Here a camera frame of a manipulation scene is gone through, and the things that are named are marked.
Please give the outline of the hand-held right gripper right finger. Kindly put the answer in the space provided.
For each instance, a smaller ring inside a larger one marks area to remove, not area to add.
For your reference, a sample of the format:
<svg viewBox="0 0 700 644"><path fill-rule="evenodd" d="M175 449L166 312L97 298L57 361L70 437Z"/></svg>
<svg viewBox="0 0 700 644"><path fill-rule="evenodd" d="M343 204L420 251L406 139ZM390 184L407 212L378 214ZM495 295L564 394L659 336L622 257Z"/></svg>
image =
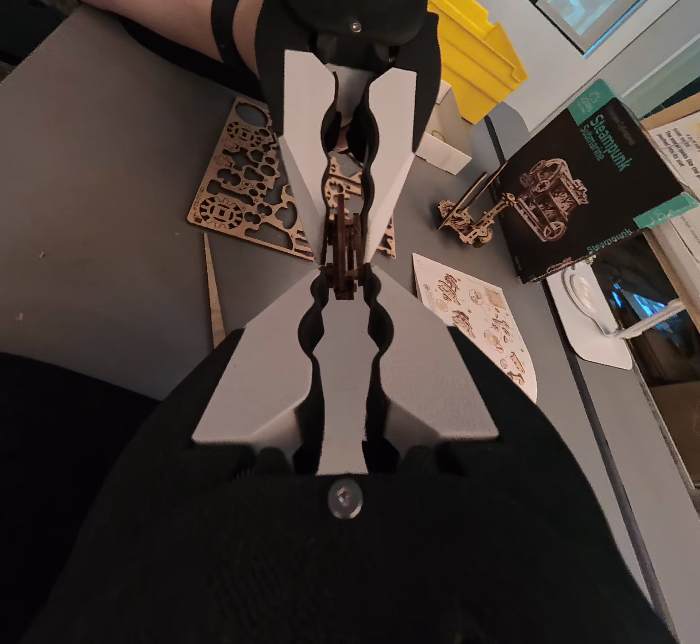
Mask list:
<svg viewBox="0 0 700 644"><path fill-rule="evenodd" d="M365 266L363 295L377 347L362 443L368 472L394 472L414 447L497 438L448 327L378 267Z"/></svg>

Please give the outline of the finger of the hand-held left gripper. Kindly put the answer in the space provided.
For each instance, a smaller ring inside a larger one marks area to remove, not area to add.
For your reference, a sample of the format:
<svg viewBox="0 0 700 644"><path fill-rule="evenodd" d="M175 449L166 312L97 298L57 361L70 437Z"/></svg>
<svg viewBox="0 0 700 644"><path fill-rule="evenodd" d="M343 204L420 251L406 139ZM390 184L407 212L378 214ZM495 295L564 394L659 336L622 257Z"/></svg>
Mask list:
<svg viewBox="0 0 700 644"><path fill-rule="evenodd" d="M361 184L363 262L380 245L415 158L415 71L392 68L371 80L358 105L365 135Z"/></svg>
<svg viewBox="0 0 700 644"><path fill-rule="evenodd" d="M284 128L279 148L297 215L314 261L323 258L327 205L323 181L330 159L323 143L324 120L334 114L337 78L312 53L284 54Z"/></svg>

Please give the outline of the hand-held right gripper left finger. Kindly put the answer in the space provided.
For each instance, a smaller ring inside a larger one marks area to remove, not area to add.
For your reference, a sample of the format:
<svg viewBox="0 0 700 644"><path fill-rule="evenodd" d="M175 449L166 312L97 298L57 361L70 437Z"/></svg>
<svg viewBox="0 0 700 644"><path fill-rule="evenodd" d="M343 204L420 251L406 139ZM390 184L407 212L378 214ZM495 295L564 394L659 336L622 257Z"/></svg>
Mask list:
<svg viewBox="0 0 700 644"><path fill-rule="evenodd" d="M315 269L248 323L194 443L276 448L297 473L318 472L325 404L314 350L328 294L325 270Z"/></svg>

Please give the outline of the small wooden model assembly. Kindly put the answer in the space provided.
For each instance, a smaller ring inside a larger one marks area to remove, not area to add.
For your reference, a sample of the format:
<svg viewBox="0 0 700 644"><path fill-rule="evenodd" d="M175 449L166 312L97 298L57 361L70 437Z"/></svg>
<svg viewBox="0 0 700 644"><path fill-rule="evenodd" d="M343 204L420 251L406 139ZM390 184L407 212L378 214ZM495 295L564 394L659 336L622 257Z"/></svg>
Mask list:
<svg viewBox="0 0 700 644"><path fill-rule="evenodd" d="M353 300L357 289L364 285L363 225L360 214L346 215L343 192L335 200L335 206L328 208L325 226L326 247L332 258L324 267L335 298Z"/></svg>

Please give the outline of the laser-cut wooden parts sheet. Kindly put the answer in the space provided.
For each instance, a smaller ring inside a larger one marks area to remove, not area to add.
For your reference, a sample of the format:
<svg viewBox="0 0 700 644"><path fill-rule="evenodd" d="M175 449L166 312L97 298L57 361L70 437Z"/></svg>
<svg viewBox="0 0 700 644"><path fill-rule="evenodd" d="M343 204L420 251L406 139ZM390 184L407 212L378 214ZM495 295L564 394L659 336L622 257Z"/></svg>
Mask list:
<svg viewBox="0 0 700 644"><path fill-rule="evenodd" d="M313 261L266 105L234 99L187 220Z"/></svg>

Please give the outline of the partly built wooden model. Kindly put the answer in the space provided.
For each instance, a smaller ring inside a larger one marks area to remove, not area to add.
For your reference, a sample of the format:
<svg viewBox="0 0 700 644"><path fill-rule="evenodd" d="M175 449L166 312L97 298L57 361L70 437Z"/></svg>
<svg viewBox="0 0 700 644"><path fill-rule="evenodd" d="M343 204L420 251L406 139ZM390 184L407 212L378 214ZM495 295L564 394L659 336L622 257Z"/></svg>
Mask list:
<svg viewBox="0 0 700 644"><path fill-rule="evenodd" d="M488 191L504 167L505 164L501 165L492 174L483 173L456 202L442 200L437 205L437 209L442 217L442 222L438 229L453 229L463 243L474 248L480 248L488 244L493 238L492 227L496 217L504 210L514 206L514 195L504 193L500 199L496 200L490 210L485 211L477 219L470 215L469 208Z"/></svg>

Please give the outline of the black model kit box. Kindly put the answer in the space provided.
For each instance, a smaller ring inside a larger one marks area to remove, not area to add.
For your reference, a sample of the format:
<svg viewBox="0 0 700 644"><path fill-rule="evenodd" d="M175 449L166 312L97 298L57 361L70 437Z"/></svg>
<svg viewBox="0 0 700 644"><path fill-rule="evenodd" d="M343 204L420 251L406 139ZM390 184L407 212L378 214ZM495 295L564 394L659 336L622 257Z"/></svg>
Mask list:
<svg viewBox="0 0 700 644"><path fill-rule="evenodd" d="M598 79L505 162L494 195L515 272L536 282L698 206Z"/></svg>

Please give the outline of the small white cardboard box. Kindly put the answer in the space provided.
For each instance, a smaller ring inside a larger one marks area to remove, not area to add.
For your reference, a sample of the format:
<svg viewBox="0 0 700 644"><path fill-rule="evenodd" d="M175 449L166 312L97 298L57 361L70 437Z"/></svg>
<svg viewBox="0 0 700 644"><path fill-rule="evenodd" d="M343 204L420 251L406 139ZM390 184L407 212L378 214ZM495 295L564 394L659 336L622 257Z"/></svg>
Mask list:
<svg viewBox="0 0 700 644"><path fill-rule="evenodd" d="M472 159L471 128L472 124L460 114L451 85L442 79L416 156L433 167L457 175Z"/></svg>

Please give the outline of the illustrated instruction booklet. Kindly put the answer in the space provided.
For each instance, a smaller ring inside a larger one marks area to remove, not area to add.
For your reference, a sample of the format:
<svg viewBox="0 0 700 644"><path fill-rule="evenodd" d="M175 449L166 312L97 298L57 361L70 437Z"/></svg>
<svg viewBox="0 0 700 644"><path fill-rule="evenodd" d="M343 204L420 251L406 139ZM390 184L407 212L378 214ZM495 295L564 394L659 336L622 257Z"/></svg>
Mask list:
<svg viewBox="0 0 700 644"><path fill-rule="evenodd" d="M412 254L416 291L425 307L468 337L535 403L538 384L530 353L501 288Z"/></svg>

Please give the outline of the thin wooden stick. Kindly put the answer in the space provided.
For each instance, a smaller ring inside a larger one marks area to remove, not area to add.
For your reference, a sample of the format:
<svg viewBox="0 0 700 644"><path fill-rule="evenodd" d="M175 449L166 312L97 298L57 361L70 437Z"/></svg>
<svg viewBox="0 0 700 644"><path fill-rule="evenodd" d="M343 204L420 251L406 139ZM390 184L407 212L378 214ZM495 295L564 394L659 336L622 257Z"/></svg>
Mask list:
<svg viewBox="0 0 700 644"><path fill-rule="evenodd" d="M208 233L203 234L205 246L206 281L209 297L209 309L211 318L211 335L213 347L216 348L226 337L221 303L218 296L218 287L215 279L214 264L211 255L211 246Z"/></svg>

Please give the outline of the yellow plastic bin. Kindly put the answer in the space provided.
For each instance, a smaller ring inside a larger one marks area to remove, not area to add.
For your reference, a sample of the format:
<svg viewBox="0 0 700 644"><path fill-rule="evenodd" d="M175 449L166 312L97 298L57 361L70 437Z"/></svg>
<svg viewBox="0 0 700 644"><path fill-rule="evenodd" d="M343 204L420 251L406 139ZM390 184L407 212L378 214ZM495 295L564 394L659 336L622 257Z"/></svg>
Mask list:
<svg viewBox="0 0 700 644"><path fill-rule="evenodd" d="M462 118L477 124L529 75L503 26L476 0L428 0L428 11L439 17L442 79Z"/></svg>

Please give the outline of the wooden board with instruction sheet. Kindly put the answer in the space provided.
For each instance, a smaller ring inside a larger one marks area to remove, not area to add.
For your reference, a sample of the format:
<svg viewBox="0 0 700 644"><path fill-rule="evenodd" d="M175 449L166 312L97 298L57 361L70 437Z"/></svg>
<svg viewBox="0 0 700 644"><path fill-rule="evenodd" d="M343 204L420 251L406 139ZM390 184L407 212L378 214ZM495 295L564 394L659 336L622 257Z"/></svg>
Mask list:
<svg viewBox="0 0 700 644"><path fill-rule="evenodd" d="M699 201L699 94L652 114L641 123L686 191ZM671 224L698 263L699 207L675 217Z"/></svg>

